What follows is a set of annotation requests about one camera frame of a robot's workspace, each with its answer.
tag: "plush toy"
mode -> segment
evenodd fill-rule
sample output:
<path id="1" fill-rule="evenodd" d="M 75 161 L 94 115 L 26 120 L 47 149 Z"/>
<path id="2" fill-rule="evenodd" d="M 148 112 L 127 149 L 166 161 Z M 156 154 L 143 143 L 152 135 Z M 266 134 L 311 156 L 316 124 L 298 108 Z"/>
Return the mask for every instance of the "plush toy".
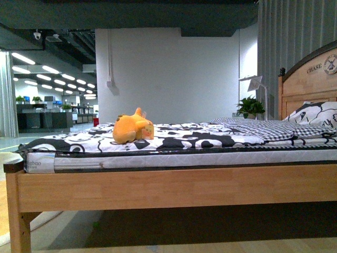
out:
<path id="1" fill-rule="evenodd" d="M 118 115 L 112 133 L 113 138 L 119 144 L 132 142 L 139 139 L 153 140 L 153 123 L 142 115 L 142 109 L 137 108 L 135 114 Z"/>

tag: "plant pot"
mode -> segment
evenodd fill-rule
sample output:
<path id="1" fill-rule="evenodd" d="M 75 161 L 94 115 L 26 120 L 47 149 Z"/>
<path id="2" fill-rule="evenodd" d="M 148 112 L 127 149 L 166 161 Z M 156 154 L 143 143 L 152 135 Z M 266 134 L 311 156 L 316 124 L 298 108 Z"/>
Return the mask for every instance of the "plant pot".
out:
<path id="1" fill-rule="evenodd" d="M 249 113 L 247 119 L 256 120 L 256 116 L 254 116 L 252 113 Z"/>

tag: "wooden bed frame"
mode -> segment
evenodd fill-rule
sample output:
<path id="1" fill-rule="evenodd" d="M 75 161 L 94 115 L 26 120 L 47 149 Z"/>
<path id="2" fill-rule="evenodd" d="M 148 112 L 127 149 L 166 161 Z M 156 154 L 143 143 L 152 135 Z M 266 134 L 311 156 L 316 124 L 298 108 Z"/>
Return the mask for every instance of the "wooden bed frame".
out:
<path id="1" fill-rule="evenodd" d="M 337 74 L 324 71 L 331 54 L 337 54 L 337 42 L 313 52 L 279 77 L 280 119 L 303 101 L 336 101 Z M 337 200 L 337 164 L 28 174 L 22 161 L 13 161 L 4 170 L 14 253 L 31 252 L 29 223 L 43 211 Z"/>

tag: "mattress label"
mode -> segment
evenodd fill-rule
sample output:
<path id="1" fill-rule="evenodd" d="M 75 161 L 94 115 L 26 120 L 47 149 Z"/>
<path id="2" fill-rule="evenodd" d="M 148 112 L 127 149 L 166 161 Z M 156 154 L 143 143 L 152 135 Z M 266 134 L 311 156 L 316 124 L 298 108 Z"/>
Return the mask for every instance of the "mattress label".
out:
<path id="1" fill-rule="evenodd" d="M 28 173 L 55 173 L 55 153 L 29 153 L 27 155 Z"/>

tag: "potted plant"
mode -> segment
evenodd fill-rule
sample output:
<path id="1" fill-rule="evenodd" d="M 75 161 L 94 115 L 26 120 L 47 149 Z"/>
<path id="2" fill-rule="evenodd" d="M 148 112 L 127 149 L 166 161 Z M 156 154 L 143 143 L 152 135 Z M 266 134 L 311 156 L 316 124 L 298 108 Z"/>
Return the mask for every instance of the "potted plant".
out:
<path id="1" fill-rule="evenodd" d="M 72 107 L 71 107 L 71 105 L 70 104 L 63 104 L 62 106 L 62 109 L 64 110 L 64 111 L 70 111 L 71 112 L 71 109 L 72 109 Z"/>
<path id="2" fill-rule="evenodd" d="M 260 101 L 256 98 L 252 98 L 249 96 L 248 98 L 244 98 L 240 100 L 241 103 L 237 104 L 238 113 L 243 114 L 245 119 L 255 119 L 257 114 L 264 113 L 265 110 Z"/>
<path id="3" fill-rule="evenodd" d="M 24 103 L 26 100 L 23 96 L 17 96 L 15 101 L 19 104 L 19 102 Z"/>
<path id="4" fill-rule="evenodd" d="M 42 102 L 42 99 L 39 96 L 34 96 L 33 101 L 35 102 L 35 104 L 40 104 L 40 102 Z"/>

